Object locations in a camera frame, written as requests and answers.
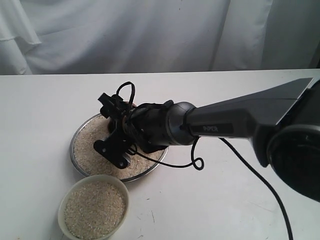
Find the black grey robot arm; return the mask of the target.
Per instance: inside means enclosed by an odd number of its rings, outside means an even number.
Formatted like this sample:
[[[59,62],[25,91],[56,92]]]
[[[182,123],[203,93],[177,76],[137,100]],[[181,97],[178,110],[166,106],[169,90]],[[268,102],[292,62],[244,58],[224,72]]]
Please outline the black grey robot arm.
[[[271,166],[290,188],[320,199],[320,81],[300,78],[230,100],[196,107],[189,102],[135,106],[102,94],[100,113],[110,134],[93,148],[119,169],[137,149],[150,154],[188,146],[199,137],[247,139],[260,165]]]

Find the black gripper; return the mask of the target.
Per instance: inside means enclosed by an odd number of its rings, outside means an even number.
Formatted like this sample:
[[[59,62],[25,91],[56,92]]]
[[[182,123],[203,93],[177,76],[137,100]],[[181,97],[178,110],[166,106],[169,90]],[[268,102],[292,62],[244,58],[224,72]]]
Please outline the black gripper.
[[[118,94],[113,94],[111,96],[103,93],[98,101],[102,104],[100,113],[106,119],[109,119],[108,107],[112,106],[112,100],[121,101]],[[130,97],[129,103],[132,104],[133,97]],[[154,145],[151,143],[150,138],[146,135],[145,127],[137,127],[133,124],[133,119],[135,117],[142,117],[150,110],[159,110],[161,114],[165,112],[170,107],[170,101],[165,103],[143,103],[134,110],[132,110],[126,117],[125,122],[121,125],[120,122],[116,124],[116,128],[110,132],[108,137],[104,140],[96,140],[93,143],[94,150],[107,159],[118,169],[125,169],[127,166],[126,160],[123,154],[129,149],[140,148],[143,152],[150,154],[157,151],[162,151],[167,147],[165,145]]]

